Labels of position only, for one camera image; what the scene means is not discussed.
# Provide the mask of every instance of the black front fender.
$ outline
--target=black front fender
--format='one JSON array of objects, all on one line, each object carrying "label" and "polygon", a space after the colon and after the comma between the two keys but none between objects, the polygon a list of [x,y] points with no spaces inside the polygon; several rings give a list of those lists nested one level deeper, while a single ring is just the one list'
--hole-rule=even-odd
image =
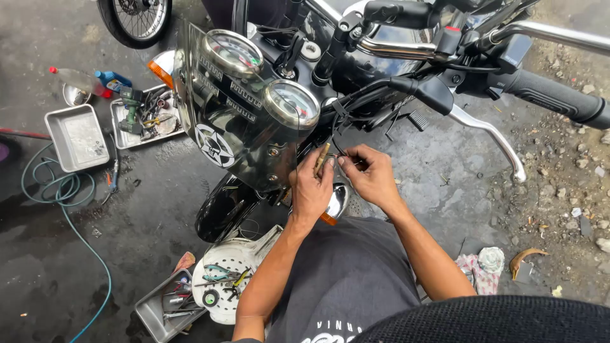
[{"label": "black front fender", "polygon": [[197,236],[206,242],[220,242],[238,227],[259,203],[260,198],[254,189],[227,173],[197,213]]}]

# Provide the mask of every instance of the hand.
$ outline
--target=hand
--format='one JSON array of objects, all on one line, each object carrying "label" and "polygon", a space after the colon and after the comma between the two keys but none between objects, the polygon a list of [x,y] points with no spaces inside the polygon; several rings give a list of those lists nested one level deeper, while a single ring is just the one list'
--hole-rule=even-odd
[{"label": "hand", "polygon": [[334,159],[328,159],[318,175],[314,175],[315,161],[320,157],[321,152],[322,148],[313,150],[289,176],[292,186],[293,221],[305,235],[326,211],[332,195]]},{"label": "hand", "polygon": [[381,207],[383,211],[393,204],[402,203],[390,156],[365,144],[347,148],[345,153],[346,157],[339,157],[339,165],[364,200]]}]

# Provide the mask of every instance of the handlebar grip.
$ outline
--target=handlebar grip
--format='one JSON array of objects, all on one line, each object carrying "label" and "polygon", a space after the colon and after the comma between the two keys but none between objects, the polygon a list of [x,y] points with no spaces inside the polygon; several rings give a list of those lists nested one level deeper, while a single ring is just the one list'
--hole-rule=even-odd
[{"label": "handlebar grip", "polygon": [[610,106],[598,96],[586,95],[553,80],[519,70],[506,93],[563,114],[573,121],[598,129],[610,128]]}]

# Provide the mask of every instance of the cordless drill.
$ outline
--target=cordless drill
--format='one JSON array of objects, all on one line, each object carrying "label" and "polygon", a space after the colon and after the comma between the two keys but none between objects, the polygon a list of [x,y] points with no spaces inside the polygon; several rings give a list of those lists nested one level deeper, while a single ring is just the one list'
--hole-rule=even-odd
[{"label": "cordless drill", "polygon": [[118,123],[118,128],[121,131],[129,132],[130,134],[139,135],[142,133],[142,125],[135,121],[135,113],[142,105],[144,95],[141,90],[131,89],[129,87],[121,87],[121,99],[125,108],[129,110],[127,117]]}]

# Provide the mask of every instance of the footpeg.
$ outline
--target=footpeg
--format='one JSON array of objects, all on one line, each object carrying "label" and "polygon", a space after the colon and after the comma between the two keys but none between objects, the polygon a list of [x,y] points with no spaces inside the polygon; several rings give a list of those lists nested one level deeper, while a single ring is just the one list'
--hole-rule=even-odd
[{"label": "footpeg", "polygon": [[428,120],[418,110],[415,110],[415,111],[407,114],[407,119],[420,132],[423,132],[428,127]]},{"label": "footpeg", "polygon": [[466,113],[463,109],[461,109],[457,105],[453,105],[453,109],[449,113],[449,117],[451,117],[456,122],[469,126],[475,129],[483,129],[485,130],[491,138],[496,142],[496,144],[500,147],[506,159],[512,165],[512,179],[517,183],[525,182],[527,176],[525,175],[525,169],[523,168],[523,164],[517,157],[517,154],[512,149],[511,145],[508,143],[506,138],[495,128],[494,125],[482,120],[478,120],[473,118],[470,114]]}]

